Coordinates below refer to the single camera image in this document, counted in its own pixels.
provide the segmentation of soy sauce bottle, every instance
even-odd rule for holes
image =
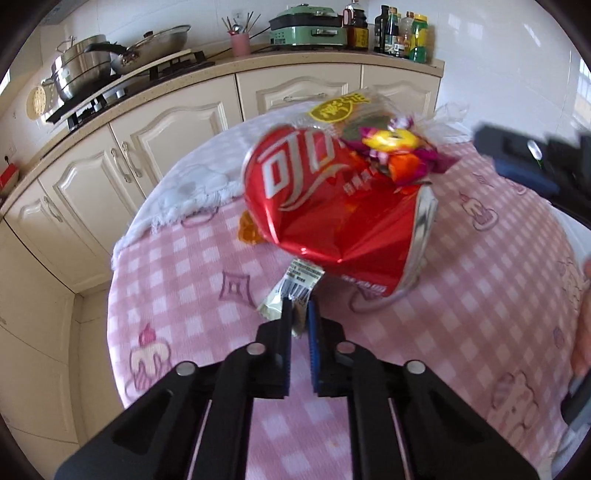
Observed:
[[[398,45],[398,9],[396,7],[390,7],[388,23],[386,30],[384,31],[384,53],[394,55]]]
[[[388,22],[388,5],[382,5],[382,12],[375,17],[374,21],[374,52],[384,53],[384,44],[382,42],[382,24],[384,27]]]
[[[359,0],[352,2],[343,10],[343,26],[347,30],[347,47],[353,50],[369,48],[368,19]]]

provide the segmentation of cabinet door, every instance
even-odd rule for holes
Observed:
[[[199,83],[146,103],[111,122],[144,192],[211,137],[242,122],[234,75]]]
[[[39,262],[74,293],[108,281],[107,252],[97,256],[82,239],[39,182],[33,182],[6,213],[6,221]]]
[[[109,254],[145,200],[108,125],[64,153],[39,182],[64,220]]]
[[[363,65],[362,87],[375,87],[407,113],[433,113],[439,81],[426,73]]]
[[[67,364],[74,294],[31,255],[6,222],[0,223],[0,265],[0,330]],[[0,365],[18,369],[13,362]]]
[[[32,466],[46,480],[53,480],[60,465],[79,448],[77,443],[49,440],[20,430],[10,429],[10,433]]]
[[[236,75],[244,120],[274,108],[322,100],[359,89],[361,65],[293,65]]]
[[[39,437],[77,442],[68,366],[1,328],[0,365],[0,411],[7,425]]]

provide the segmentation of pink utensil holder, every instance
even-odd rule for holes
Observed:
[[[235,57],[246,57],[251,54],[251,41],[248,38],[248,32],[230,36],[230,42]]]

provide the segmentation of wall tile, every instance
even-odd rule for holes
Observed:
[[[53,127],[29,121],[24,105],[29,90],[49,76],[55,46],[68,35],[81,40],[103,33],[108,40],[129,45],[148,30],[188,23],[187,46],[211,53],[226,48],[221,16],[231,16],[236,9],[261,13],[257,32],[287,5],[299,3],[89,0],[61,25],[41,27],[43,67],[0,118],[0,153],[12,141],[15,161],[24,164],[51,137]],[[340,12],[348,1],[321,3]],[[382,0],[362,4],[372,22]],[[470,103],[466,126],[492,121],[530,134],[571,139],[579,128],[591,127],[591,73],[580,72],[578,52],[535,0],[397,0],[395,6],[403,15],[413,10],[428,16],[436,36],[434,56],[446,62],[438,105]]]
[[[89,0],[64,19],[61,24],[66,34],[65,38],[73,35],[76,41],[80,41],[101,33],[97,5],[98,0]]]

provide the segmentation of yellow candy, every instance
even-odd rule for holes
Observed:
[[[379,152],[391,153],[396,150],[414,150],[421,145],[421,140],[409,130],[397,128],[390,130],[378,130],[371,137],[361,140],[369,148]]]

